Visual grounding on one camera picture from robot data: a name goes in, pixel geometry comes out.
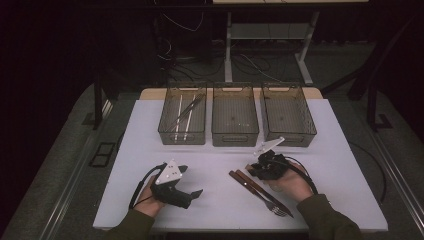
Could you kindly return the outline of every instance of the dark background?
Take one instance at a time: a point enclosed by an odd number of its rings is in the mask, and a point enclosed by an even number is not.
[[[384,44],[413,15],[418,3],[371,1],[367,8],[322,10],[314,42],[370,41],[385,49]],[[145,12],[96,14],[84,11],[76,2],[1,1],[0,234],[75,101],[96,74],[105,79],[103,89],[109,98],[115,98],[120,91],[163,85],[156,58],[158,39],[151,34],[158,30],[150,24],[156,16]],[[413,19],[390,49],[375,79],[424,141],[424,74],[420,71],[424,67],[420,50],[423,23],[422,14]],[[222,37],[223,26],[222,13],[209,13],[199,32],[180,40],[200,39],[201,44],[191,51],[207,59],[208,40]],[[181,37],[172,27],[160,29],[166,31],[160,34]]]

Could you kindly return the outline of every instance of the green sleeve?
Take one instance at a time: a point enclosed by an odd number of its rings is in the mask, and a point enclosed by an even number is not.
[[[105,240],[145,240],[155,219],[136,210],[129,210],[122,222],[106,233]]]
[[[310,239],[363,239],[358,225],[335,211],[323,194],[305,199],[297,209],[309,226]]]

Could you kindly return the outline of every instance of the dark floor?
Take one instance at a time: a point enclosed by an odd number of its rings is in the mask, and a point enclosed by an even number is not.
[[[170,80],[207,79],[223,81],[223,51],[216,42],[216,58],[212,64],[199,63],[181,56],[180,63],[169,70]],[[257,46],[240,43],[233,47],[233,81],[259,83],[269,77],[282,81],[299,81],[299,70],[292,55],[297,43],[278,42],[269,47],[271,51],[259,51]],[[323,88],[365,62],[374,45],[367,43],[312,45],[306,64],[314,81],[314,87]],[[389,231],[365,234],[366,239],[423,239],[422,228],[418,228],[396,180],[385,171],[387,190],[383,192],[383,156],[378,142],[383,143],[394,160],[418,202],[424,202],[422,187],[424,172],[424,147],[408,124],[394,109],[386,96],[379,93],[377,113],[384,114],[393,128],[381,129],[378,133],[369,130],[365,122],[366,98],[350,101],[346,93],[351,83],[345,84],[324,96],[339,120],[351,149],[376,199],[380,201]],[[119,150],[119,138],[125,131],[137,92],[122,92],[112,101],[109,112],[99,130],[83,125],[87,114],[93,111],[93,86],[90,86],[76,102],[55,144],[51,148],[30,190],[21,203],[2,239],[101,239],[102,230],[92,228],[92,223],[101,200],[105,184]],[[87,162],[99,143],[115,143],[115,148],[106,168],[92,168]],[[48,221],[51,214],[59,216],[57,221]],[[169,234],[167,239],[282,239],[279,234]],[[287,239],[302,239],[304,235],[292,235]]]

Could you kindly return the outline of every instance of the person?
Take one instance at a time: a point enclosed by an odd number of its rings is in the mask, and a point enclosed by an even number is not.
[[[300,165],[295,163],[292,163],[292,165],[305,172]],[[150,197],[152,196],[150,184],[153,178],[149,179],[149,183],[140,194],[139,201],[144,201],[137,204],[134,209],[130,209],[122,222],[106,233],[106,240],[148,239],[155,217],[165,207],[164,203]],[[325,194],[314,195],[308,183],[293,170],[288,170],[278,180],[264,182],[280,188],[298,202],[297,209],[309,227],[310,239],[363,239],[356,223],[335,211]]]

